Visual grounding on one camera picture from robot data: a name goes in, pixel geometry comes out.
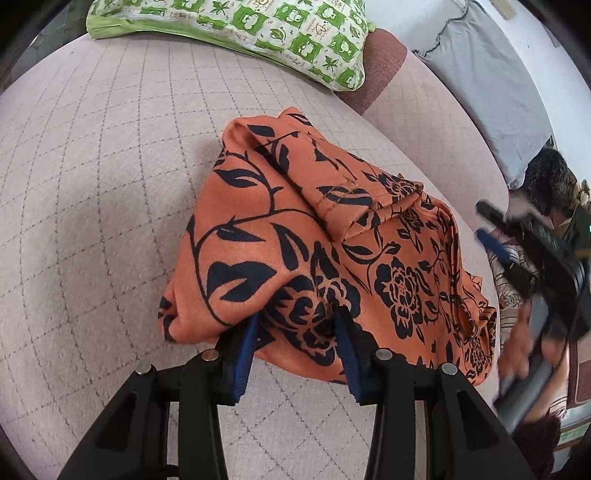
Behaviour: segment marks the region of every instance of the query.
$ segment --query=human hand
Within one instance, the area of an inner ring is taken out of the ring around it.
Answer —
[[[526,301],[519,309],[517,324],[511,329],[511,335],[505,343],[503,354],[499,358],[499,376],[501,378],[515,375],[518,378],[526,378],[530,371],[529,356],[534,348],[534,340],[529,327],[531,303]],[[544,417],[550,408],[550,404],[556,396],[556,392],[569,375],[568,352],[563,356],[565,340],[544,338],[542,340],[542,355],[552,364],[558,367],[550,378],[539,399],[525,416],[524,422],[532,423]]]

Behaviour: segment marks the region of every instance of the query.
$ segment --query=maroon fabric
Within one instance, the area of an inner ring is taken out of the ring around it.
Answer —
[[[363,115],[398,73],[406,55],[407,48],[394,35],[376,28],[368,35],[363,48],[365,82],[354,92],[338,92],[337,95]]]
[[[521,450],[537,480],[550,478],[554,468],[554,449],[560,440],[560,420],[547,415],[519,427],[513,441]]]
[[[591,360],[579,363],[579,343],[569,345],[570,372],[567,408],[574,408],[591,400]]]

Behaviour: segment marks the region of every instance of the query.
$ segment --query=grid pattern upholstery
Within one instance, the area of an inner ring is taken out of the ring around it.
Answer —
[[[140,359],[161,369],[202,347],[155,328],[180,235],[225,125],[288,106],[442,198],[332,92],[182,38],[84,36],[0,96],[0,424],[39,480],[56,478]],[[496,304],[486,255],[457,221],[465,267]],[[246,396],[220,412],[230,477],[362,478],[373,416],[346,387],[255,361]],[[176,427],[173,409],[172,461]]]
[[[487,223],[474,205],[505,212],[509,190],[484,138],[452,93],[411,51],[363,113],[437,185],[474,230]]]

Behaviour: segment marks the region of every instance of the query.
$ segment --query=white wall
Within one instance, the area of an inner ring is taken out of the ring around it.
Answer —
[[[433,46],[446,21],[462,15],[453,0],[365,0],[365,12],[411,50]]]
[[[481,4],[501,26],[538,87],[567,164],[579,180],[591,180],[591,91],[566,50],[552,45],[542,24],[517,0],[509,2],[517,12],[509,21],[487,0]]]
[[[517,13],[509,21],[488,0],[480,3],[530,72],[569,167],[579,180],[591,180],[591,92],[566,51],[554,48],[537,19],[517,0],[509,2]],[[365,6],[370,21],[419,50],[432,46],[445,22],[462,14],[453,0],[366,0]]]

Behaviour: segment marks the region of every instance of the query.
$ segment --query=pillow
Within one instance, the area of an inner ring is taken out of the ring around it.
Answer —
[[[478,127],[509,188],[519,188],[552,128],[534,81],[499,25],[469,2],[431,50],[415,53]]]
[[[95,0],[86,26],[92,38],[184,35],[285,65],[331,90],[365,80],[365,0]]]

